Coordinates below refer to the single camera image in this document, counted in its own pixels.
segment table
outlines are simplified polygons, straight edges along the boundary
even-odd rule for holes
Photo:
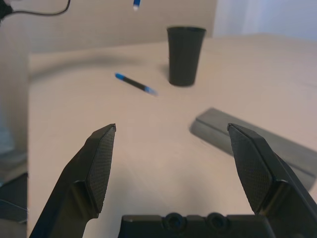
[[[117,133],[108,190],[85,238],[117,237],[123,214],[251,214],[233,158],[189,126],[215,107],[317,150],[316,62],[317,43],[272,35],[206,39],[196,84],[178,88],[167,80],[167,42],[31,55],[29,233],[64,166],[110,123]],[[317,186],[310,193],[317,200]]]

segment wall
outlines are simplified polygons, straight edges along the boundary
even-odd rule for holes
[[[23,0],[15,9],[52,12],[67,0]],[[216,0],[72,0],[59,17],[23,16],[33,52],[68,51],[166,40],[169,25],[206,27],[211,36]]]
[[[317,0],[269,1],[260,31],[317,41]]]
[[[317,1],[219,1],[214,37],[253,33],[272,33],[317,40]]]
[[[0,26],[0,108],[20,151],[27,151],[28,50],[22,19],[6,18]]]

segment blue pen tip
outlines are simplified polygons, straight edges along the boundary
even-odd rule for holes
[[[150,87],[146,87],[146,88],[145,88],[145,91],[146,91],[147,93],[152,94],[152,95],[155,95],[155,96],[158,95],[158,93],[157,93],[154,89],[152,89],[152,88],[150,88]]]
[[[124,79],[124,76],[121,73],[115,73],[114,75],[117,79],[120,79],[120,80]]]

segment black plastic cup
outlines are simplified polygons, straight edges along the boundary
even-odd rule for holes
[[[199,55],[206,29],[199,27],[169,27],[169,83],[191,86],[195,83]]]

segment gray block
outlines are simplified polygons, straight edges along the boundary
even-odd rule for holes
[[[227,131],[228,123],[234,123],[249,128],[265,138],[272,150],[292,168],[304,187],[307,190],[312,188],[317,176],[316,151],[296,144],[214,108],[211,108],[198,116],[191,125],[190,131],[202,140],[233,155],[231,141]]]

